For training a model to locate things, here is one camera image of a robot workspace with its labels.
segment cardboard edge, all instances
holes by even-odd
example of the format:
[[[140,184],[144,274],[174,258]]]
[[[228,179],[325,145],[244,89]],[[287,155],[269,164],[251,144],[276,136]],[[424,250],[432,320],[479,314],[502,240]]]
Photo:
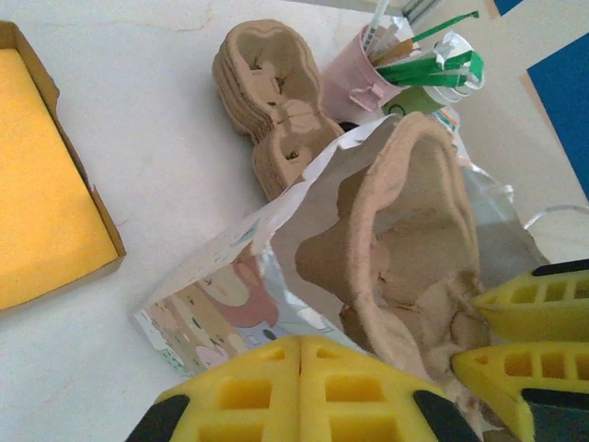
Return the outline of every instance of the cardboard edge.
[[[499,14],[499,9],[497,5],[495,5],[494,0],[485,0],[485,6],[487,7],[487,13],[489,14],[489,18],[494,20],[495,18],[499,18],[501,14]]]
[[[20,31],[16,23],[11,21],[1,21],[0,20],[0,49],[16,49],[20,56],[22,57],[25,66],[29,70],[30,76],[39,91],[47,110],[52,116],[53,123],[57,128],[62,140],[64,141],[65,147],[67,148],[68,153],[70,154],[70,158],[74,161],[75,168],[77,169],[80,177],[84,181],[88,193],[94,202],[98,210],[98,214],[102,219],[102,223],[104,224],[107,232],[109,233],[110,240],[114,245],[115,250],[117,251],[118,258],[107,262],[102,267],[98,268],[94,272],[88,273],[81,278],[78,278],[62,287],[58,287],[51,292],[48,293],[61,293],[63,292],[64,288],[67,287],[67,290],[77,288],[80,285],[85,285],[89,282],[92,282],[96,279],[99,279],[103,276],[106,276],[109,273],[113,273],[116,271],[120,266],[122,259],[127,254],[124,245],[122,243],[121,234],[119,230],[116,228],[112,218],[110,216],[109,211],[107,210],[106,206],[102,202],[100,195],[96,188],[91,187],[86,171],[80,160],[79,155],[75,152],[74,146],[72,142],[68,138],[67,134],[65,133],[64,128],[59,122],[57,117],[57,99],[59,98],[59,89],[53,82],[53,79],[43,66],[40,58],[37,56],[35,51],[30,46],[29,42],[25,38],[24,34]]]

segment black plastic part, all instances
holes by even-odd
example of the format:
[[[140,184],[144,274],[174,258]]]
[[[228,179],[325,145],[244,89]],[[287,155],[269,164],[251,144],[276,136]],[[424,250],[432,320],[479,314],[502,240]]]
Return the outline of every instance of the black plastic part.
[[[413,400],[422,411],[440,442],[480,442],[457,407],[446,398],[427,390],[417,390]]]
[[[178,394],[152,405],[125,442],[169,442],[190,401]]]
[[[589,394],[523,389],[534,416],[536,442],[589,441]]]
[[[351,129],[355,129],[358,127],[358,124],[355,122],[341,122],[340,128],[343,129],[344,132],[349,132]]]
[[[589,270],[589,259],[543,265],[532,272],[532,276],[548,276],[549,274],[580,272],[582,270]]]
[[[387,108],[387,115],[392,115],[393,113],[396,113],[397,115],[400,115],[401,117],[404,117],[405,115],[407,115],[407,111],[405,110],[405,108],[403,108],[402,106],[400,106],[398,104],[393,104],[392,106]]]

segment illustration on bag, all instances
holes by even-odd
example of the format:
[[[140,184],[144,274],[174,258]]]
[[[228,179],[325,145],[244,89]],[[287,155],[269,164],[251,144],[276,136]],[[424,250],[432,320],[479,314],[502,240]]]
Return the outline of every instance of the illustration on bag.
[[[249,348],[291,334],[276,324],[278,306],[264,287],[256,257],[233,262],[197,284]]]
[[[173,366],[182,376],[189,376],[189,370],[182,364],[179,355],[171,348],[162,331],[160,331],[159,325],[145,311],[141,311],[135,317],[145,331],[149,342],[158,353],[164,356],[166,362]]]
[[[180,371],[185,372],[187,375],[200,373],[204,370],[204,366],[197,357],[193,356],[194,342],[181,329],[170,307],[169,299],[166,298],[152,304],[147,309],[147,315],[151,318],[153,326],[160,332],[167,345],[163,355],[176,369],[179,368],[178,364],[174,362],[174,359],[177,358],[177,362],[182,365]]]
[[[177,318],[181,318],[183,325],[200,342],[195,351],[206,368],[218,366],[248,350],[237,330],[197,284],[183,288],[171,297],[171,301],[178,312]]]

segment green paper strip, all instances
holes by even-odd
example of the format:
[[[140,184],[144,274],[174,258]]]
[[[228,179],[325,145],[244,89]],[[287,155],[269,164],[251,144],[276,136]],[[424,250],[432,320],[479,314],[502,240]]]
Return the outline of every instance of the green paper strip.
[[[386,81],[396,86],[455,87],[463,86],[473,77],[481,81],[484,62],[478,53],[468,51],[447,59],[444,66],[432,57],[376,70]]]
[[[431,35],[434,35],[435,33],[439,32],[441,30],[449,28],[452,25],[455,25],[456,23],[464,20],[465,18],[469,18],[469,17],[479,18],[479,11],[473,11],[469,14],[464,14],[462,16],[457,16],[457,17],[451,18],[448,21],[445,21],[444,23],[442,23],[441,25],[434,26],[433,28],[428,29],[428,30],[422,32],[421,34],[413,37],[412,40],[413,40],[413,42],[417,42],[417,41],[420,41],[423,39],[427,39]]]

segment yellow foam block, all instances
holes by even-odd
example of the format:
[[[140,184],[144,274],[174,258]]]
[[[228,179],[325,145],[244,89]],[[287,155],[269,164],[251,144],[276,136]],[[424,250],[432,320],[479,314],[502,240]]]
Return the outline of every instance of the yellow foam block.
[[[510,343],[477,348],[455,355],[452,368],[523,442],[535,440],[534,415],[524,399],[524,389],[589,394],[587,343]]]
[[[0,308],[118,257],[16,50],[0,50]]]
[[[503,339],[589,341],[589,270],[523,273],[472,304]]]
[[[433,405],[446,419],[444,429],[430,424],[416,391],[445,403]],[[127,442],[145,441],[144,435],[170,442],[478,440],[469,428],[465,435],[466,421],[443,395],[324,337],[288,336],[165,391]]]

